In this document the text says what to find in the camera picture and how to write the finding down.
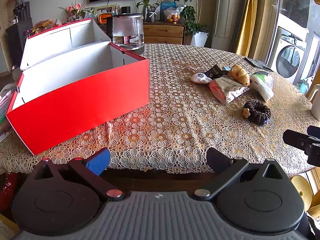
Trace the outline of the white tissue pack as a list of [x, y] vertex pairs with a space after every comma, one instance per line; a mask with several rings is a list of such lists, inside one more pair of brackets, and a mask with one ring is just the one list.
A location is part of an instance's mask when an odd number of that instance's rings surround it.
[[265, 102], [273, 96], [273, 77], [266, 71], [258, 71], [250, 76], [249, 88], [256, 90]]

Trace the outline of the white pink snack packet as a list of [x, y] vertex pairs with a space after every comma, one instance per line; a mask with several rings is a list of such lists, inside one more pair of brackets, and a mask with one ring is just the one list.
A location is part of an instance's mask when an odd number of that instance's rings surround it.
[[210, 81], [209, 88], [213, 96], [215, 96], [223, 105], [229, 104], [249, 90], [248, 87], [226, 76]]

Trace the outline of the white round plush pouch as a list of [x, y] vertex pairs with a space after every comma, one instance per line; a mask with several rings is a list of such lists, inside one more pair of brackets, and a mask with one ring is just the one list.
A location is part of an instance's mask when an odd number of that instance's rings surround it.
[[191, 77], [191, 81], [196, 84], [208, 84], [212, 79], [206, 76], [204, 73], [196, 73]]

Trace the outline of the black small sachet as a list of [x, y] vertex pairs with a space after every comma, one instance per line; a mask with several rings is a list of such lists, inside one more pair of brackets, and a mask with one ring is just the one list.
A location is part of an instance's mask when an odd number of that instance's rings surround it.
[[204, 72], [204, 75], [212, 80], [222, 77], [224, 75], [228, 75], [228, 70], [222, 70], [217, 64], [212, 68]]

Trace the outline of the yellow toy duck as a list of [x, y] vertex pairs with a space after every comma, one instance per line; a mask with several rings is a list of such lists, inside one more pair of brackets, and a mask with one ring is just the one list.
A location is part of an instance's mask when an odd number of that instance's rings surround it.
[[250, 85], [249, 75], [240, 65], [235, 64], [230, 69], [228, 76], [243, 86], [248, 87]]

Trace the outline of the white pitcher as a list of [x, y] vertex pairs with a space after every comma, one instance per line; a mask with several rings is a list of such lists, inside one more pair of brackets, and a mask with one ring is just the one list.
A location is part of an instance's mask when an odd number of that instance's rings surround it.
[[311, 113], [317, 119], [320, 120], [320, 84], [316, 84], [311, 90], [308, 101], [312, 101]]

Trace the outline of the lace patterned tablecloth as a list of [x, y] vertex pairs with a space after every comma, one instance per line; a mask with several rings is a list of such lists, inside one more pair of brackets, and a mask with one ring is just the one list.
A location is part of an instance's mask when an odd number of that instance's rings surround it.
[[101, 148], [111, 152], [111, 168], [165, 170], [171, 173], [207, 172], [206, 152], [213, 147], [226, 156], [252, 163], [273, 158], [288, 176], [310, 170], [303, 151], [283, 142], [291, 129], [305, 133], [319, 121], [311, 114], [304, 94], [277, 73], [273, 98], [267, 102], [271, 119], [257, 126], [242, 116], [244, 104], [259, 94], [248, 90], [231, 103], [221, 104], [204, 85], [191, 81], [196, 72], [238, 64], [256, 71], [242, 56], [209, 48], [174, 44], [148, 44], [150, 103], [90, 129], [33, 156], [17, 135], [1, 142], [1, 172], [30, 173], [42, 159], [64, 164], [87, 158]]

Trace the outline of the red cardboard box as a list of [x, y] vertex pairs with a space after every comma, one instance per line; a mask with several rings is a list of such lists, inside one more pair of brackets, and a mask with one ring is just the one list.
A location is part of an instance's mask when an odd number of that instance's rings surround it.
[[149, 103], [149, 61], [92, 19], [28, 38], [20, 68], [6, 117], [33, 155]]

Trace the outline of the dark grey folded cloth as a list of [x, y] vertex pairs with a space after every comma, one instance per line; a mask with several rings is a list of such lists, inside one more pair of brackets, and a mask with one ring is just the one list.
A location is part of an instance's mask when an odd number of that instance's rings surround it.
[[248, 57], [245, 57], [245, 60], [250, 63], [253, 67], [262, 69], [264, 71], [273, 72], [271, 68], [269, 68], [264, 62], [259, 60], [254, 60]]

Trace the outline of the white washing machine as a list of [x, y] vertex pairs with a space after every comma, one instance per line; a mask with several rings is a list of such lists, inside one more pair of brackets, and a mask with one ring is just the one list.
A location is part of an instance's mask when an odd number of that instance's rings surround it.
[[273, 43], [268, 66], [293, 83], [306, 50], [307, 28], [283, 14], [278, 15], [277, 32]]

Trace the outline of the yellow curtain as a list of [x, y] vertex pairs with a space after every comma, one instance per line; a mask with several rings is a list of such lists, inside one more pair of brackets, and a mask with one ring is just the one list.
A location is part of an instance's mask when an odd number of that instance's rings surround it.
[[249, 54], [257, 16], [257, 7], [258, 0], [246, 0], [239, 38], [235, 48], [236, 54], [242, 56], [248, 56]]

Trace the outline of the white plant pot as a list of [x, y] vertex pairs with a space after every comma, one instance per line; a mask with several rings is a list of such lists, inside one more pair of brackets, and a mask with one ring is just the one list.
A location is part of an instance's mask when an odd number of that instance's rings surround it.
[[199, 31], [192, 36], [190, 45], [195, 47], [204, 47], [209, 34], [204, 31]]

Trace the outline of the wooden drawer cabinet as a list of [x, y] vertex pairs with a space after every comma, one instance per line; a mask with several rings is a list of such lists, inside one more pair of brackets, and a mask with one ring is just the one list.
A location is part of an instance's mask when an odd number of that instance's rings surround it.
[[144, 43], [184, 44], [185, 26], [162, 21], [144, 22]]

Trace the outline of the orange clock radio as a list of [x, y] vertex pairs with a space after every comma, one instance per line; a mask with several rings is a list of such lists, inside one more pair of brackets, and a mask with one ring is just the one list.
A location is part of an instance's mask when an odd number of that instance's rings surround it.
[[102, 13], [98, 16], [99, 24], [107, 24], [108, 18], [111, 18], [113, 15], [111, 13]]

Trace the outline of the bag of fruit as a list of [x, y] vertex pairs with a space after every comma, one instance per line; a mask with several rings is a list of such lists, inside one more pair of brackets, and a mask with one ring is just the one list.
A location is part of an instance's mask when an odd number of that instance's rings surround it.
[[164, 10], [164, 20], [169, 23], [177, 24], [181, 18], [181, 12], [186, 5], [180, 5], [177, 8], [169, 7]]

